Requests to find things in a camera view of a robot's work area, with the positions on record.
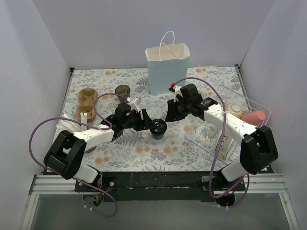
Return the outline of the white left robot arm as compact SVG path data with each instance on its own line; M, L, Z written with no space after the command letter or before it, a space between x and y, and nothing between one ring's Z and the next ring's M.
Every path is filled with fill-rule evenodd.
M167 129L162 119L152 120L145 109L137 111L129 104L120 103L115 113L102 121L98 129L71 133L61 131L44 158L44 164L68 180L85 181L90 191L96 192L102 186L99 171L82 163L83 155L97 145L118 139L125 129L150 130L155 137L161 137Z

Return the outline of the dark takeout coffee cup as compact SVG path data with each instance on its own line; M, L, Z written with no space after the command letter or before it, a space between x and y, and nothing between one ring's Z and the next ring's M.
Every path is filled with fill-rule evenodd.
M152 134L152 137L155 139L155 140L160 140L160 139L162 139L163 138L163 134L161 134L161 135L155 135L155 134Z

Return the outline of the black plastic cup lid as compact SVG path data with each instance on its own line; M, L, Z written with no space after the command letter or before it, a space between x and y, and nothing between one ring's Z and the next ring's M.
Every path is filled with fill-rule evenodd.
M155 127L150 129L150 132L155 136L162 136L167 130L167 124L163 119L154 119Z

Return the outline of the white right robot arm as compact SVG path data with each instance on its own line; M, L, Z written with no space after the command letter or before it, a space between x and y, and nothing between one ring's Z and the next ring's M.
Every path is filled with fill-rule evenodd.
M174 98L167 102L167 122L180 121L192 114L216 126L241 147L239 158L212 178L214 187L226 191L239 178L256 175L278 159L274 137L267 126L257 127L227 113L216 100L203 97L194 84L183 87L172 84L169 90Z

